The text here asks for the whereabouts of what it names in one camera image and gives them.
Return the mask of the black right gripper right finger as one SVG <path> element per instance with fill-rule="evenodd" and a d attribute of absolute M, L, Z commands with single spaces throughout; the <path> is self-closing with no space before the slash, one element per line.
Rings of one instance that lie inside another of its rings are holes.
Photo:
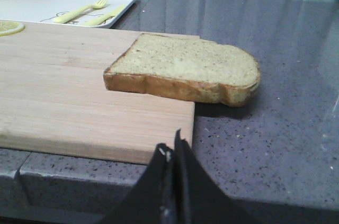
<path fill-rule="evenodd" d="M 260 223 L 228 197 L 205 172 L 177 130 L 174 174 L 178 223 Z"/>

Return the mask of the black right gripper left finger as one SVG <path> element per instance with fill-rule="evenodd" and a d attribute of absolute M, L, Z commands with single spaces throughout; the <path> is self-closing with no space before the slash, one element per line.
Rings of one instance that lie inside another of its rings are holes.
<path fill-rule="evenodd" d="M 172 153 L 158 144 L 141 178 L 102 223 L 174 223 Z"/>

